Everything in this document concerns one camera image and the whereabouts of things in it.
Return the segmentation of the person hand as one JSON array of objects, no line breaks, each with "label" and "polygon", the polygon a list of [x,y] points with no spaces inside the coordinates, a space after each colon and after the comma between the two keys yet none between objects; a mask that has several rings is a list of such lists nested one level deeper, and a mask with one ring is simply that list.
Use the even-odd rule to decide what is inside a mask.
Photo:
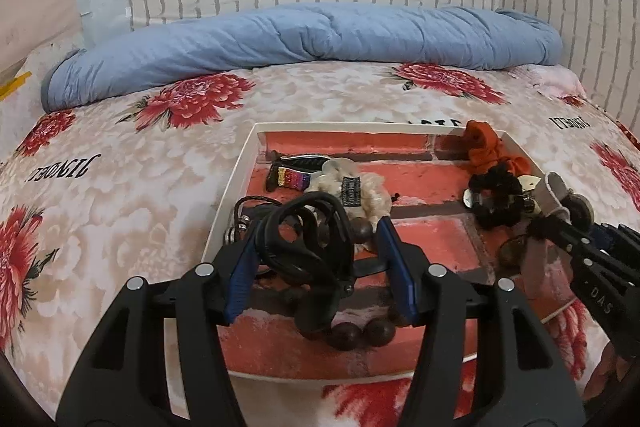
[{"label": "person hand", "polygon": [[629,371],[630,363],[619,357],[613,343],[608,343],[602,351],[601,360],[586,384],[582,399],[589,401],[597,398],[610,381],[619,384]]}]

